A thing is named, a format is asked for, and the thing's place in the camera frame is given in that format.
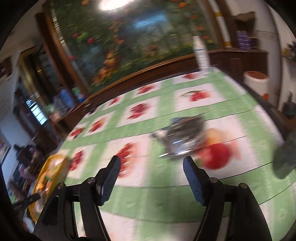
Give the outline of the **yellow cardboard box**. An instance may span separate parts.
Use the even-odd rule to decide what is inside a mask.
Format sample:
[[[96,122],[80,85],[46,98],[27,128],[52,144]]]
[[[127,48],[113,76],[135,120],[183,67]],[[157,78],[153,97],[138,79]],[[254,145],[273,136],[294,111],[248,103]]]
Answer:
[[[71,161],[64,154],[53,154],[44,163],[33,190],[33,194],[39,194],[40,199],[28,208],[35,224],[55,187],[65,181],[70,166]]]

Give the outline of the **silver foil snack bag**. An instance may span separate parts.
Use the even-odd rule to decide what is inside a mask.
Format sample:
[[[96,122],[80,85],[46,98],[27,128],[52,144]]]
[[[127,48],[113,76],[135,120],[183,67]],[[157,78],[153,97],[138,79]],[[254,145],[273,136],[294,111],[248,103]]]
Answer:
[[[184,116],[173,118],[169,126],[151,133],[164,147],[164,153],[159,157],[176,159],[183,157],[203,147],[205,143],[204,115]]]

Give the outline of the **green patterned tablecloth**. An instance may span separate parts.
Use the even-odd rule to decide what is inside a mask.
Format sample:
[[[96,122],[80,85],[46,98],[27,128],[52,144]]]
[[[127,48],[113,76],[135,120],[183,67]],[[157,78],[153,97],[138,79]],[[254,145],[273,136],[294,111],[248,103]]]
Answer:
[[[88,113],[59,150],[73,164],[74,185],[121,158],[100,212],[112,240],[192,240],[205,208],[183,170],[191,156],[224,184],[246,183],[273,240],[295,222],[295,172],[278,178],[279,128],[256,101],[218,69],[188,73],[120,95]]]

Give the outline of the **blue water jug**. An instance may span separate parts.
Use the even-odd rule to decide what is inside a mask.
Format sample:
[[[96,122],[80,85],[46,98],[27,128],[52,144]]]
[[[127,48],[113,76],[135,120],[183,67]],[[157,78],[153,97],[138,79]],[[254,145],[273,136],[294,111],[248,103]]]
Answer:
[[[75,107],[75,102],[74,102],[74,100],[72,99],[72,97],[70,96],[70,94],[68,93],[68,91],[66,89],[61,87],[59,89],[59,93],[60,93],[60,98],[65,103],[67,108],[72,109],[72,108]]]

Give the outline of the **white bin orange lid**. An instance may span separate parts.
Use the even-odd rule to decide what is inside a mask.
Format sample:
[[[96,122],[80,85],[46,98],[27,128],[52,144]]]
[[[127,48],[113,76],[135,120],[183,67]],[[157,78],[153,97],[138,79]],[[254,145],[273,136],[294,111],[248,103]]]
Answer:
[[[269,97],[269,77],[258,71],[244,72],[244,83],[260,96]]]

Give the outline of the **white spray bottle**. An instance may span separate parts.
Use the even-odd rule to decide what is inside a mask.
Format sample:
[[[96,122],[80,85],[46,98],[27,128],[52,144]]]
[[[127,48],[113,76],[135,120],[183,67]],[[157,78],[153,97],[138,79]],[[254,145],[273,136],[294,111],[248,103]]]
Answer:
[[[193,36],[193,51],[200,71],[207,75],[210,73],[209,55],[204,42],[199,36]]]

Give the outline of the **wooden framed floral screen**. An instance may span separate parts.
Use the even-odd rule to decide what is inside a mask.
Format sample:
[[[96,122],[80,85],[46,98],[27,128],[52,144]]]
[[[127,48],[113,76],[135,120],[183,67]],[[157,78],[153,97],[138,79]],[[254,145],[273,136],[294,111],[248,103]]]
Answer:
[[[231,44],[214,1],[45,1],[35,16],[62,83],[91,95],[138,71]]]

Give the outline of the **purple bottles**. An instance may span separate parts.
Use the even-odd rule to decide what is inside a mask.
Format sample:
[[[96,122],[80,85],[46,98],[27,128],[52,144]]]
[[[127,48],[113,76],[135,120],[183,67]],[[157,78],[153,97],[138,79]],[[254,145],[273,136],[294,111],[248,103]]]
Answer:
[[[237,31],[239,49],[250,50],[250,38],[246,31]]]

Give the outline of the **framed wall picture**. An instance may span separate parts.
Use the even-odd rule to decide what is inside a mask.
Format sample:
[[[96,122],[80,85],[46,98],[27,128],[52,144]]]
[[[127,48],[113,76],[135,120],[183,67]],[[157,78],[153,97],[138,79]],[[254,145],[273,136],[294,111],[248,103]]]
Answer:
[[[6,137],[3,135],[3,133],[1,133],[0,134],[0,162],[1,162],[1,166],[3,165],[10,149],[11,149],[11,144],[6,139]]]

